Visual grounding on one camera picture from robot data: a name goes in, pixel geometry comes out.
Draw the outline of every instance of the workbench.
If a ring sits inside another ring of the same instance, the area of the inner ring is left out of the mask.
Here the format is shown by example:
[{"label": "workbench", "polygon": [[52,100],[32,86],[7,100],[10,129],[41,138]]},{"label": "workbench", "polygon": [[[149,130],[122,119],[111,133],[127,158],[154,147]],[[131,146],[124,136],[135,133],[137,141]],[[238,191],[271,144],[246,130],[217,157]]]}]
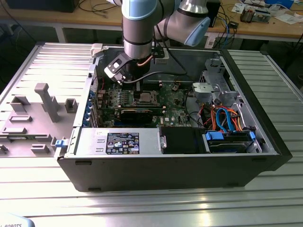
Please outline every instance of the workbench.
[{"label": "workbench", "polygon": [[[58,102],[79,100],[92,63],[90,49],[90,44],[35,46],[0,96],[1,128],[15,95],[37,101],[37,82],[50,83]],[[53,157],[2,156],[0,212],[31,218],[36,227],[302,226],[303,96],[268,55],[229,52],[294,156],[280,169],[245,187],[93,193],[75,190]],[[260,66],[267,70],[256,72]],[[46,69],[53,71],[45,74]],[[63,69],[71,73],[62,76]]]},{"label": "workbench", "polygon": [[[93,5],[106,2],[105,0],[92,0]],[[297,42],[303,31],[303,24],[296,23],[289,25],[276,18],[271,18],[268,24],[253,22],[250,24],[240,22],[240,14],[230,12],[232,5],[237,3],[237,0],[223,0],[225,13],[231,20],[239,23],[239,27],[235,38],[242,39],[257,39],[257,40],[273,40],[285,42]],[[10,14],[22,25],[31,26],[46,26],[54,27],[60,43],[66,43],[63,28],[82,28],[96,30],[116,30],[121,31],[122,13],[120,7],[115,7],[108,10],[107,18],[96,15],[92,12],[86,12],[80,8],[76,8],[73,13],[61,13],[52,11],[38,11],[25,9],[9,9],[5,4],[6,9]],[[86,1],[81,5],[83,8],[91,10],[90,2]],[[293,10],[302,10],[303,6],[294,4]],[[0,8],[0,24],[14,24],[15,22]],[[212,48],[214,39],[221,36],[224,32],[224,27],[220,20],[216,20],[213,28],[207,30],[208,36],[205,47]]]}]

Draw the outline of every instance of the computer case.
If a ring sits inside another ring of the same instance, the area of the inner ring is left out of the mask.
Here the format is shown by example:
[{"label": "computer case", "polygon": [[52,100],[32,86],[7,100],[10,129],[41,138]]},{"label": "computer case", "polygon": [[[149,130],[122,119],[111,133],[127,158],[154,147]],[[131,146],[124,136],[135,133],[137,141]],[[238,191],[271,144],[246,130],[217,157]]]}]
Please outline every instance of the computer case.
[{"label": "computer case", "polygon": [[79,0],[7,0],[11,9],[37,9],[72,13]]},{"label": "computer case", "polygon": [[208,17],[210,18],[209,27],[213,27],[220,8],[220,0],[208,0],[206,7],[208,9]]}]

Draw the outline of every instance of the power supply label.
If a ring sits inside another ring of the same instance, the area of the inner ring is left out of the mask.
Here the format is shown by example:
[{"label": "power supply label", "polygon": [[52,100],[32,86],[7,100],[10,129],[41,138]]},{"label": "power supply label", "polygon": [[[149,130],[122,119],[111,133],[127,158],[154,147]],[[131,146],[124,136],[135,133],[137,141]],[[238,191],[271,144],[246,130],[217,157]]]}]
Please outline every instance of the power supply label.
[{"label": "power supply label", "polygon": [[106,153],[108,155],[139,154],[138,133],[108,133]]}]

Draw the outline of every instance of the motherboard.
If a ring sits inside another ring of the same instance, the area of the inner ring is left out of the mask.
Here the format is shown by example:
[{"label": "motherboard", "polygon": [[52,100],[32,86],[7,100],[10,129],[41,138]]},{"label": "motherboard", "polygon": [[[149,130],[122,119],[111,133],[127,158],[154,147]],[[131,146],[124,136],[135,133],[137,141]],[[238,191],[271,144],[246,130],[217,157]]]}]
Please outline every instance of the motherboard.
[{"label": "motherboard", "polygon": [[185,110],[187,88],[178,83],[156,83],[136,94],[132,87],[112,84],[98,91],[99,127],[190,126]]}]

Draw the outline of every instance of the open computer chassis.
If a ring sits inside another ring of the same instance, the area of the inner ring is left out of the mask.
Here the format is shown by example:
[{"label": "open computer chassis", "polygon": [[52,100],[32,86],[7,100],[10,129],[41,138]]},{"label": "open computer chassis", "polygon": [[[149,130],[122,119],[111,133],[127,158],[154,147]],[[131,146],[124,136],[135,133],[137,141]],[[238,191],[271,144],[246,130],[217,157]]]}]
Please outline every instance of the open computer chassis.
[{"label": "open computer chassis", "polygon": [[[77,190],[244,186],[291,158],[228,51],[173,49],[188,76],[147,78],[139,97],[103,72],[121,51],[94,60],[69,145],[56,151]],[[172,58],[151,63],[172,69]]]}]

